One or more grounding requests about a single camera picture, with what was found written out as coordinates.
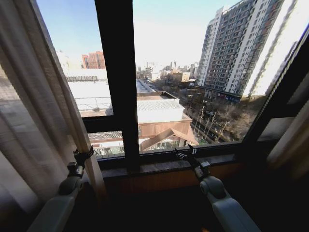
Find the ledge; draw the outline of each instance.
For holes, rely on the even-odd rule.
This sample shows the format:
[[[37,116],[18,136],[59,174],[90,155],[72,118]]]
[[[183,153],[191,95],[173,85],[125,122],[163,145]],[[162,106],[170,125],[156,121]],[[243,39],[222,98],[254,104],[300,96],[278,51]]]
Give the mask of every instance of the ledge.
[[[200,162],[208,161],[211,166],[224,165],[228,163],[235,163],[234,154],[222,155],[222,156],[211,156],[197,158]],[[130,177],[139,176],[146,174],[157,174],[165,172],[173,172],[180,170],[189,170],[191,166],[189,162],[183,160],[167,161],[167,162],[153,162],[148,164],[143,164],[140,166],[138,171],[128,171],[127,168],[113,168],[102,170],[103,178],[114,178],[114,177]]]

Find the sheer curtain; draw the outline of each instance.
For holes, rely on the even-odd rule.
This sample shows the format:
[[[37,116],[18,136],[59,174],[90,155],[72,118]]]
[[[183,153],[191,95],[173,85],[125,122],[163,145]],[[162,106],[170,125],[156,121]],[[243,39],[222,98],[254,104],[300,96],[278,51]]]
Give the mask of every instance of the sheer curtain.
[[[0,207],[31,212],[90,141],[36,2],[0,1],[0,24]],[[85,176],[106,199],[95,157]]]
[[[290,127],[270,152],[270,168],[283,169],[297,180],[309,172],[309,101],[303,106]]]

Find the black window frame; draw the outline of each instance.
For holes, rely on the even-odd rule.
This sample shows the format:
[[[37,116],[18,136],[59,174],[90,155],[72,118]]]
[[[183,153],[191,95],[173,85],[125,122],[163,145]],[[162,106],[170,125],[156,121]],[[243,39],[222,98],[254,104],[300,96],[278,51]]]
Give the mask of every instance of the black window frame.
[[[88,133],[120,130],[125,149],[123,157],[98,159],[100,167],[137,168],[143,163],[176,160],[175,151],[172,149],[142,154],[139,152],[132,1],[124,1],[119,5],[115,1],[95,0],[95,4],[113,115],[83,117],[83,122]],[[309,71],[309,66],[302,62],[307,60],[309,53],[308,31],[307,27],[244,139],[240,142],[198,145],[198,157],[235,154],[235,161],[252,160],[252,151],[255,148],[271,149],[276,144],[278,140],[258,141],[270,120],[296,116],[308,100],[288,104]],[[187,147],[180,147],[179,150],[183,153],[190,152]]]

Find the gray robot arm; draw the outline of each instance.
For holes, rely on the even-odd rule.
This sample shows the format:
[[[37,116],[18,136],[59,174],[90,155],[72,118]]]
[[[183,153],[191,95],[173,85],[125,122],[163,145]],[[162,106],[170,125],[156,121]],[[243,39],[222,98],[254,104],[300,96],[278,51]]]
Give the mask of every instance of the gray robot arm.
[[[182,160],[188,161],[195,171],[200,181],[200,188],[212,205],[212,209],[217,216],[220,224],[226,232],[260,232],[260,229],[241,207],[241,205],[233,199],[221,180],[211,176],[208,162],[200,163],[193,157],[196,149],[190,146],[192,155],[187,156],[176,150],[176,155]]]
[[[43,209],[27,230],[28,232],[61,232],[72,212],[78,192],[83,187],[84,162],[93,155],[74,152],[76,162],[68,164],[69,175],[61,182],[58,195],[46,202]]]

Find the blue sky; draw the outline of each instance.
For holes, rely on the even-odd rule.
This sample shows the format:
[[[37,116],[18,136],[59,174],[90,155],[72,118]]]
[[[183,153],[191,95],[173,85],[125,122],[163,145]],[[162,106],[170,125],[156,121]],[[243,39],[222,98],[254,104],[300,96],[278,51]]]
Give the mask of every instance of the blue sky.
[[[208,22],[216,10],[237,0],[134,0],[134,39],[137,65],[145,60],[168,65],[199,61]],[[93,0],[37,0],[56,50],[72,60],[101,51]]]

